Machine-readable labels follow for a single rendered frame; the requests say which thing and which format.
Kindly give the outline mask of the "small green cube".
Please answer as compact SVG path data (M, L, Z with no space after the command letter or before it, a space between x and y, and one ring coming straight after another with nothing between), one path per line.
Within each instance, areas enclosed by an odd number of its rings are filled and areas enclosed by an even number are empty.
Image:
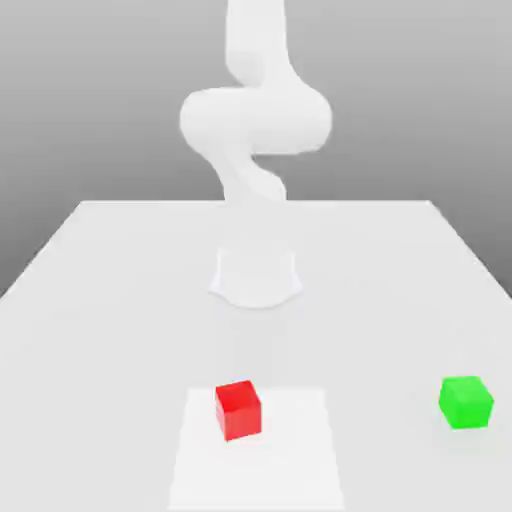
M451 376L442 380L439 408L452 429L488 426L494 397L478 376Z

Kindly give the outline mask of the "small red cube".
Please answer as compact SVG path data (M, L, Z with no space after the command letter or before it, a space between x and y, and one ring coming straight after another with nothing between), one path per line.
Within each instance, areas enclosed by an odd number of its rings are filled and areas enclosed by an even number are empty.
M262 430L262 405L250 380L215 388L216 417L226 442Z

